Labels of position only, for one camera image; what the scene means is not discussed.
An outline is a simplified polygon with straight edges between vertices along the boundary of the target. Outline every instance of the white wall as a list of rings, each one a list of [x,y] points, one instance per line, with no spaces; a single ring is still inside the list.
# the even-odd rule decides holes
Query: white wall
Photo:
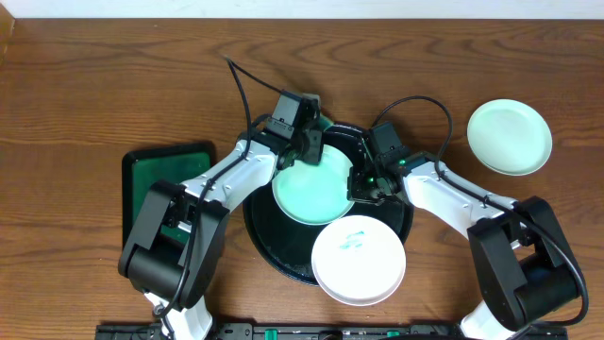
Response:
[[[604,19],[604,0],[0,0],[15,18]]]

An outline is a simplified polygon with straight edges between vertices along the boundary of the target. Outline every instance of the white plate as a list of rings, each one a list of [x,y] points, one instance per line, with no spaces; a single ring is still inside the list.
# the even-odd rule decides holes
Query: white plate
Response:
[[[389,297],[405,275],[405,249],[390,227],[352,215],[325,227],[312,247],[312,273],[332,298],[368,306]]]
[[[541,168],[552,148],[551,131],[530,106],[497,99],[479,107],[468,123],[472,152],[498,173],[521,176]]]

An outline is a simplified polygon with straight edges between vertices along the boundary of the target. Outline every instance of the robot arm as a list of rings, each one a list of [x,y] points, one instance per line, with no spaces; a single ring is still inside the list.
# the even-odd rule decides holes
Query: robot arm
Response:
[[[174,296],[191,241],[182,244],[164,235],[162,229],[179,228],[190,233],[195,212],[201,212],[202,228],[195,234],[189,275],[177,304],[162,320],[171,325],[177,340],[203,339],[210,329],[211,316],[203,296],[220,257],[230,212],[268,183],[277,169],[291,166],[294,160],[320,161],[319,118],[317,96],[283,94],[265,129],[254,130],[251,136],[242,134],[233,151],[206,173],[181,184],[160,180],[149,189],[124,246],[118,270],[156,308],[166,306]],[[248,141],[246,157],[215,180],[201,203],[203,207],[198,207],[208,179],[239,159]]]
[[[374,127],[367,138],[371,165],[351,169],[349,198],[373,204],[399,199],[425,209],[469,240],[484,301],[461,322],[466,336],[505,340],[531,322],[579,296],[579,283],[552,245],[521,224],[517,214],[541,226],[579,265],[551,207],[541,198],[523,202],[495,195],[451,172],[425,152],[410,155],[390,123]],[[488,197],[502,210],[449,184]],[[534,246],[518,261],[513,249]]]

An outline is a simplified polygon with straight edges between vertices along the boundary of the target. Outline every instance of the green connector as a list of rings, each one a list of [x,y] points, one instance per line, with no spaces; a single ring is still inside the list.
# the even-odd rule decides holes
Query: green connector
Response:
[[[264,331],[264,340],[277,340],[277,330]]]

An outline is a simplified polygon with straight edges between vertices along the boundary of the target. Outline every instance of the wooden table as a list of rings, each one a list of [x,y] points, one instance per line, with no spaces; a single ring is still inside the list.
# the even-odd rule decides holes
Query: wooden table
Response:
[[[604,329],[604,23],[552,21],[19,20],[0,69],[0,337],[90,339],[99,323],[151,321],[117,273],[120,160],[151,145],[210,140],[219,158],[245,127],[229,55],[266,81],[320,94],[332,117],[367,127],[399,97],[442,100],[455,120],[447,165],[504,196],[546,198],[591,293],[573,340]],[[249,79],[255,115],[277,97]],[[495,98],[523,101],[554,136],[549,162],[498,175],[472,155],[465,128]],[[429,103],[392,111],[405,143],[445,137]],[[417,212],[407,273],[386,301],[348,307],[266,263],[240,209],[206,299],[210,312],[262,323],[458,321],[480,302],[459,234]],[[551,318],[568,318],[579,301]]]

